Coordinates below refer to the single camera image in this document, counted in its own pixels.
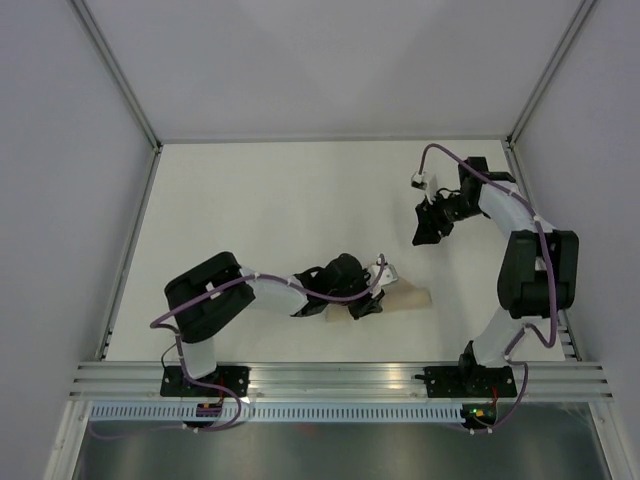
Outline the beige cloth napkin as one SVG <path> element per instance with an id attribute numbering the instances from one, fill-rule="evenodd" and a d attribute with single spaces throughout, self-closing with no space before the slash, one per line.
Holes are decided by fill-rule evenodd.
<path id="1" fill-rule="evenodd" d="M 397 282 L 373 290 L 370 299 L 359 299 L 355 305 L 330 304 L 324 313 L 327 322 L 359 320 L 368 315 L 391 314 L 429 308 L 432 298 L 427 288 L 417 287 L 399 274 Z"/>

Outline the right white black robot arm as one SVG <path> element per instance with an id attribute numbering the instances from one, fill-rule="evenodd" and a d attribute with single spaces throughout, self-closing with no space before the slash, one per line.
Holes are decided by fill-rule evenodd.
<path id="1" fill-rule="evenodd" d="M 522 196 L 511 174 L 491 171 L 483 157 L 458 163 L 459 186 L 426 193 L 416 206 L 415 246 L 435 245 L 455 223 L 484 216 L 507 244 L 497 278 L 499 307 L 485 330 L 467 348 L 472 358 L 456 371 L 459 388 L 478 395 L 493 374 L 512 362 L 512 353 L 528 333 L 551 349 L 558 337 L 559 313 L 575 299 L 579 238 L 544 220 Z"/>

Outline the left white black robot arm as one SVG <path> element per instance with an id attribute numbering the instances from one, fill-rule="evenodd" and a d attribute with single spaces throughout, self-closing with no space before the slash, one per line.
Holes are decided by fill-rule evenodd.
<path id="1" fill-rule="evenodd" d="M 176 322 L 176 347 L 183 362 L 183 383 L 206 396 L 218 384 L 214 337 L 248 309 L 305 318 L 328 306 L 347 309 L 353 319 L 383 311 L 384 287 L 397 281 L 383 255 L 369 266 L 347 253 L 326 266 L 288 277 L 242 266 L 234 254 L 221 252 L 171 280 L 164 288 L 169 312 L 152 323 Z"/>

